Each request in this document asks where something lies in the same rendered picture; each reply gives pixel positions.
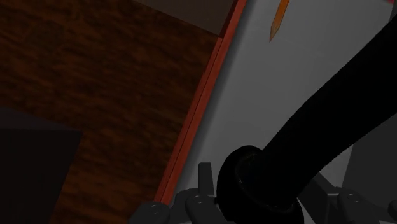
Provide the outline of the orange pencil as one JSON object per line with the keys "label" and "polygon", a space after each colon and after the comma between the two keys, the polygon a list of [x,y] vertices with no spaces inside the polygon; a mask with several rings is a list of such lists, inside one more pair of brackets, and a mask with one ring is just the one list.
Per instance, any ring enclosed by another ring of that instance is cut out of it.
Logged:
{"label": "orange pencil", "polygon": [[277,11],[275,13],[275,17],[274,17],[272,25],[270,27],[269,41],[272,41],[274,36],[277,34],[277,32],[281,26],[282,20],[284,18],[284,14],[287,10],[288,4],[289,4],[289,0],[280,0]]}

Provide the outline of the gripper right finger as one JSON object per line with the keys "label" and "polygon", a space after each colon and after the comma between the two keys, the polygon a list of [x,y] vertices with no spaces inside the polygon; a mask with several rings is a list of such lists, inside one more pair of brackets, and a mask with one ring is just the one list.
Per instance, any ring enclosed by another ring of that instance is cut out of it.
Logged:
{"label": "gripper right finger", "polygon": [[384,209],[354,190],[333,186],[320,173],[298,199],[315,224],[397,224],[397,200]]}

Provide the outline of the dark box-shaped furniture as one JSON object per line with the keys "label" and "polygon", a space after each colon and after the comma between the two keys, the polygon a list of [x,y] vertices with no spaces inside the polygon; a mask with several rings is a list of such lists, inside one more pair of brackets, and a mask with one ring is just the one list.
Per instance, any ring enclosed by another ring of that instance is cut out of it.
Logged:
{"label": "dark box-shaped furniture", "polygon": [[0,224],[48,224],[82,133],[0,107]]}

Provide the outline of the grey table with red edge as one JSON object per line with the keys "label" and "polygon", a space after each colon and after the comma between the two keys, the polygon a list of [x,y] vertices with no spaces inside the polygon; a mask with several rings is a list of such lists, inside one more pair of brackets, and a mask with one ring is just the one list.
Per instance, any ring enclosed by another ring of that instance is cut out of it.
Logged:
{"label": "grey table with red edge", "polygon": [[[397,0],[291,0],[279,32],[278,0],[247,0],[219,79],[172,193],[198,187],[199,163],[218,175],[243,146],[264,149],[293,114],[397,16]],[[397,200],[397,113],[318,174],[376,206]],[[221,212],[221,224],[235,224]]]}

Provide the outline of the black long cylindrical object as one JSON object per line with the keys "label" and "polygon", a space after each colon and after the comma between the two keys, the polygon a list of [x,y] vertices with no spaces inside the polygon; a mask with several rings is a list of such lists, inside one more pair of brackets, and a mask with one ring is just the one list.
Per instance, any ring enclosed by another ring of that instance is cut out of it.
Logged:
{"label": "black long cylindrical object", "polygon": [[335,157],[397,113],[397,16],[264,147],[224,161],[219,208],[235,224],[304,224],[298,195]]}

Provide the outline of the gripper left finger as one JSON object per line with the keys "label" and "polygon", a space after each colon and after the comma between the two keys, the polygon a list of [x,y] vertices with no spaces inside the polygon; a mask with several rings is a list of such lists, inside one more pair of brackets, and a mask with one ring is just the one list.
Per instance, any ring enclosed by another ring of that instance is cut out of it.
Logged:
{"label": "gripper left finger", "polygon": [[161,202],[141,204],[128,224],[221,224],[216,207],[211,163],[198,165],[198,187],[180,191],[170,207]]}

